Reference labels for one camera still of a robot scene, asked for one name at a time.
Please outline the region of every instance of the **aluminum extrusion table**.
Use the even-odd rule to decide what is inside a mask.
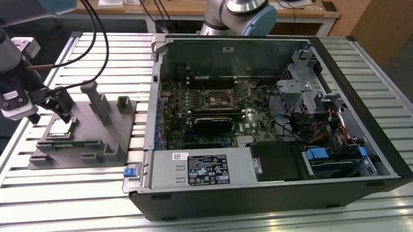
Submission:
[[[97,91],[108,100],[129,95],[137,101],[128,163],[143,158],[145,111],[151,86],[152,34],[108,33],[110,61],[97,79]],[[92,34],[70,38],[57,63],[84,52]],[[49,86],[89,79],[104,59],[104,41],[97,36],[85,58],[50,71]],[[322,38],[342,72],[382,126],[406,163],[413,167],[413,107],[359,45],[344,38]],[[335,86],[326,75],[330,89]],[[74,101],[86,101],[78,88],[69,90]],[[28,170],[29,154],[45,130],[50,112],[40,111],[41,121],[22,119],[0,157],[1,231],[133,231],[211,232],[294,229],[294,231],[413,231],[413,183],[387,193],[375,193],[346,207],[276,212],[219,218],[151,222],[121,191],[122,169],[85,168]]]

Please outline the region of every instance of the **white label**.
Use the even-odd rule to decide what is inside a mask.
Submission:
[[[16,98],[17,96],[18,96],[18,94],[17,94],[16,90],[2,94],[3,100],[10,100],[10,99]]]
[[[187,160],[188,153],[172,153],[172,160]]]
[[[141,14],[141,13],[143,13],[143,11],[124,11],[124,13]]]

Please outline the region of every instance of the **power supply label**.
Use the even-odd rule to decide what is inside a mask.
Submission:
[[[229,184],[225,155],[188,156],[187,176],[191,186]]]

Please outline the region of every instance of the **desk leg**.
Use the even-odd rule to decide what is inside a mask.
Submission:
[[[148,33],[156,33],[156,26],[151,18],[145,15],[144,21],[147,22]]]
[[[324,18],[323,24],[318,29],[316,36],[328,36],[335,20],[335,18]]]

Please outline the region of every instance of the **motherboard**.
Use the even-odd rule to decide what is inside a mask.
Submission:
[[[257,80],[197,76],[165,80],[160,88],[167,150],[244,147],[277,139],[265,107],[269,86]]]

